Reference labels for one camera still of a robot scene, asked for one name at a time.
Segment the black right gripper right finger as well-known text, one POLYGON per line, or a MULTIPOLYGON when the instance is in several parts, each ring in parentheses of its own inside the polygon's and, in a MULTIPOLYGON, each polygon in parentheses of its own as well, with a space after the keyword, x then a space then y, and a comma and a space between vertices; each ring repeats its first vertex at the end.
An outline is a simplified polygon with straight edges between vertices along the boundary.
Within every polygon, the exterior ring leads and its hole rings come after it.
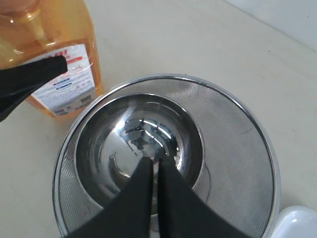
POLYGON ((158 224, 161 238, 247 238, 188 186, 170 158, 159 160, 158 224))

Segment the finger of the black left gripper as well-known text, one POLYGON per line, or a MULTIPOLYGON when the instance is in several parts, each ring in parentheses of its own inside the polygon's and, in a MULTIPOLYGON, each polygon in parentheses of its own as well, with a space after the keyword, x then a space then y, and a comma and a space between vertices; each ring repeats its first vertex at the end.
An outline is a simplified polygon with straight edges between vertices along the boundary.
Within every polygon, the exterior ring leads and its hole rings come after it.
POLYGON ((41 59, 0 71, 0 120, 5 120, 33 92, 67 72, 63 56, 41 59))

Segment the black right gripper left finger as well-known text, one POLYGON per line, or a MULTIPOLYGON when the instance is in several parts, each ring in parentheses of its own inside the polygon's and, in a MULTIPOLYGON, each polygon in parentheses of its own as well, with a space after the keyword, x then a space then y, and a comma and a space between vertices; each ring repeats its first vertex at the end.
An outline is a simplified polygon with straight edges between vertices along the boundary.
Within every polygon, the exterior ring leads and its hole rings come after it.
POLYGON ((148 238, 153 196, 153 162, 142 158, 124 189, 68 238, 148 238))

